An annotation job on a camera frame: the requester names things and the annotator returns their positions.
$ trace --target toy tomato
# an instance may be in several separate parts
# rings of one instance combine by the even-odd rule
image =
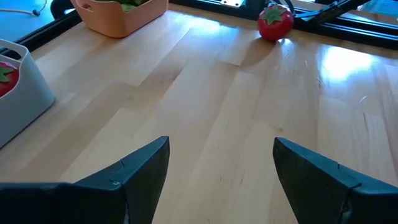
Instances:
[[[0,97],[11,91],[18,82],[18,68],[7,62],[0,62]]]
[[[293,29],[293,14],[285,6],[273,4],[260,13],[257,25],[262,38],[279,40]]]

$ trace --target white basket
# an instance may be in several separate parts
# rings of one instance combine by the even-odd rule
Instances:
[[[22,57],[14,60],[0,55],[0,61],[19,68],[17,85],[0,97],[1,148],[47,110],[54,102],[54,95],[26,47],[2,39],[0,47],[13,50]]]

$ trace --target wooden table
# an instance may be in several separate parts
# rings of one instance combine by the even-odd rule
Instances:
[[[0,151],[1,181],[90,175],[161,135],[154,223],[296,223],[276,136],[398,186],[397,52],[170,5],[122,40],[79,24],[34,53],[54,106]]]

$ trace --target orange bin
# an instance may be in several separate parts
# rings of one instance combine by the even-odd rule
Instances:
[[[169,0],[149,0],[129,12],[118,2],[71,0],[87,27],[108,37],[125,37],[161,16]]]

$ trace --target plastic container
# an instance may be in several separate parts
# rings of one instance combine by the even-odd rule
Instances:
[[[33,122],[54,102],[44,77],[29,50],[21,45],[0,39],[0,47],[17,52],[20,60],[0,55],[0,61],[19,68],[16,86],[0,97],[0,148]]]
[[[125,37],[161,16],[169,0],[150,0],[129,12],[118,2],[71,0],[87,27],[108,37]]]

